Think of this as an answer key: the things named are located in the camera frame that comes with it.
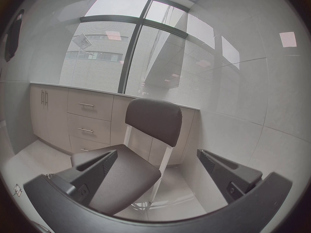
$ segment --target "horizontal drawer handle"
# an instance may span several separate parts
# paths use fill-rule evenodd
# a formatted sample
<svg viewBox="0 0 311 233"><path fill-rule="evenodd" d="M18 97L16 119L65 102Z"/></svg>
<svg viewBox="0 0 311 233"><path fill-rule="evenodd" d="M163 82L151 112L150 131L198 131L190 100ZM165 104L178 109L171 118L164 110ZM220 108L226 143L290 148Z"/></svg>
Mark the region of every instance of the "horizontal drawer handle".
<svg viewBox="0 0 311 233"><path fill-rule="evenodd" d="M82 104L82 105L86 105L86 106L94 106L93 104L87 104L87 103L78 103L78 104Z"/></svg>
<svg viewBox="0 0 311 233"><path fill-rule="evenodd" d="M79 130L87 131L87 132L93 132L93 130L85 130L83 128L78 128Z"/></svg>

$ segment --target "white tiled floor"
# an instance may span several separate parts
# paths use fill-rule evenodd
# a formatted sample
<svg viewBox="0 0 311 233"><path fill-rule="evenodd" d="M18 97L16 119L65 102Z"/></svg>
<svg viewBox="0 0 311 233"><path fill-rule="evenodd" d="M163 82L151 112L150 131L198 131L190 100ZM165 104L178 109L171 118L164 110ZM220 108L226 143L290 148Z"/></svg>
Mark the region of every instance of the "white tiled floor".
<svg viewBox="0 0 311 233"><path fill-rule="evenodd" d="M14 194L15 184L23 187L39 174L57 173L70 167L70 155L37 140L1 166L1 173ZM148 202L150 195L151 189L115 216L140 221L172 221L206 213L176 167L165 170L152 204ZM47 227L25 192L14 198L30 220Z"/></svg>

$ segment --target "chair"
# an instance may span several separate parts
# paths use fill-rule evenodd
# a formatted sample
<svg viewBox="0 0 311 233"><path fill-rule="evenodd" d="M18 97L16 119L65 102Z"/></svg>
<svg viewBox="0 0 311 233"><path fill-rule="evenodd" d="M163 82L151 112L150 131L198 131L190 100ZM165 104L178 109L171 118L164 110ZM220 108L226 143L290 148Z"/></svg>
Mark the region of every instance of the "chair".
<svg viewBox="0 0 311 233"><path fill-rule="evenodd" d="M71 157L72 166L77 166L107 151L117 150L118 158L89 204L89 207L110 215L128 207L154 185L149 200L153 202L179 137L182 113L173 103L137 98L127 107L125 123L124 144L77 153ZM167 144L159 169L128 148L132 127Z"/></svg>

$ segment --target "metal handle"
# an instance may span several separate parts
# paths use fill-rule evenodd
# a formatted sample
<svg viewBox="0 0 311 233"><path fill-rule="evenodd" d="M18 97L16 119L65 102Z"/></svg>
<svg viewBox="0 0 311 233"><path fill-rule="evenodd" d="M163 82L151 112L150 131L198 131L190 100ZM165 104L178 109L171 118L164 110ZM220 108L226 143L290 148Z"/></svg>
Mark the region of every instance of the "metal handle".
<svg viewBox="0 0 311 233"><path fill-rule="evenodd" d="M94 106L93 104L87 104L87 103L78 103L78 104L87 105L87 106Z"/></svg>
<svg viewBox="0 0 311 233"><path fill-rule="evenodd" d="M45 105L48 103L48 93L45 91Z"/></svg>
<svg viewBox="0 0 311 233"><path fill-rule="evenodd" d="M43 90L41 90L41 104L44 103L43 99L44 99L44 92L43 92Z"/></svg>
<svg viewBox="0 0 311 233"><path fill-rule="evenodd" d="M93 132L93 130L85 130L83 128L78 128L79 130L87 131L87 132Z"/></svg>

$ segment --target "chair seat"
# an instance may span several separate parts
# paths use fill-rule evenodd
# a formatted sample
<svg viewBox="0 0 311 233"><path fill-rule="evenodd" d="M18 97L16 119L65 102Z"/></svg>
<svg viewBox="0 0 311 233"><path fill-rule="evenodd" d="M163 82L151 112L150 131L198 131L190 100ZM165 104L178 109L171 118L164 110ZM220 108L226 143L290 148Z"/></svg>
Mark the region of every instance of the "chair seat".
<svg viewBox="0 0 311 233"><path fill-rule="evenodd" d="M159 169L120 144L71 156L72 166L117 150L118 158L92 198L89 207L114 215L135 202L161 177Z"/></svg>

